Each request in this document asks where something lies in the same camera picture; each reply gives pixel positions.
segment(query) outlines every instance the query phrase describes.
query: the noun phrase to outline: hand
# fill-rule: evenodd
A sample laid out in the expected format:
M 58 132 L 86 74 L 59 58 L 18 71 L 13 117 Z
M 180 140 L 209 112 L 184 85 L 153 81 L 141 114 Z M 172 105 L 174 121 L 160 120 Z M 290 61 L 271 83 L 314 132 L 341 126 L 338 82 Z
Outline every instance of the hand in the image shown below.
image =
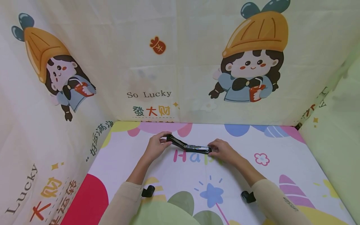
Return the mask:
M 157 159 L 164 152 L 164 150 L 172 144 L 171 141 L 161 139 L 168 134 L 171 134 L 171 132 L 163 131 L 152 136 L 142 158 L 150 163 Z
M 215 139 L 208 146 L 212 149 L 209 156 L 215 156 L 231 165 L 235 165 L 238 159 L 242 158 L 226 141 L 221 139 Z
M 66 112 L 66 113 L 65 113 L 65 120 L 71 122 L 71 120 L 72 120 L 72 114 L 71 114 L 71 112 Z
M 86 95 L 92 95 L 93 93 L 88 89 L 87 86 L 83 86 L 82 87 L 82 91 L 86 94 Z
M 261 93 L 261 89 L 257 90 L 257 92 L 254 93 L 254 100 L 255 101 L 260 99 L 260 93 Z
M 209 93 L 209 95 L 211 95 L 210 98 L 218 98 L 219 95 L 220 95 L 220 93 L 217 92 L 217 91 L 214 89 L 214 90 L 212 90 L 212 91 Z

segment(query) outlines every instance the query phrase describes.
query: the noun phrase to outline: black stapler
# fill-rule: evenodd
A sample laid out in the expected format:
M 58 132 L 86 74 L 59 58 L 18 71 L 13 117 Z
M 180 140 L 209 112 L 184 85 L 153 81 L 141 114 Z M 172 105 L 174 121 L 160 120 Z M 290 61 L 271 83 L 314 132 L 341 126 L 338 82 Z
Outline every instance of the black stapler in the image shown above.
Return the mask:
M 190 145 L 185 142 L 180 141 L 173 135 L 169 134 L 166 136 L 166 141 L 171 141 L 173 145 L 178 146 L 186 152 L 195 152 L 201 154 L 209 154 L 212 150 L 209 146 L 200 146 L 200 145 Z

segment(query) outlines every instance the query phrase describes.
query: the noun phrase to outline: beige sleeve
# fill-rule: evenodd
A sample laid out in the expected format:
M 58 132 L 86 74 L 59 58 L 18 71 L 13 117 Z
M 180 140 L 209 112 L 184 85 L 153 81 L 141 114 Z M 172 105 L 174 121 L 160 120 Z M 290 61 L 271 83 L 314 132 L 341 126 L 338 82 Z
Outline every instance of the beige sleeve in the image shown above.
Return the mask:
M 257 204 L 265 216 L 277 225 L 310 225 L 310 220 L 268 179 L 252 186 Z
M 124 182 L 106 208 L 99 225 L 129 225 L 132 217 L 138 212 L 141 185 Z

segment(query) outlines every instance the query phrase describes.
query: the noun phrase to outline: green fabric panel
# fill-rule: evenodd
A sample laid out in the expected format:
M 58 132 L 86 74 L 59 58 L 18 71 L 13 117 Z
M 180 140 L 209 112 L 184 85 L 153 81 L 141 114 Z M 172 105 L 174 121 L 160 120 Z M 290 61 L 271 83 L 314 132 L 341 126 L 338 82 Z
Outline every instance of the green fabric panel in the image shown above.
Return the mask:
M 360 224 L 360 57 L 343 73 L 299 131 Z

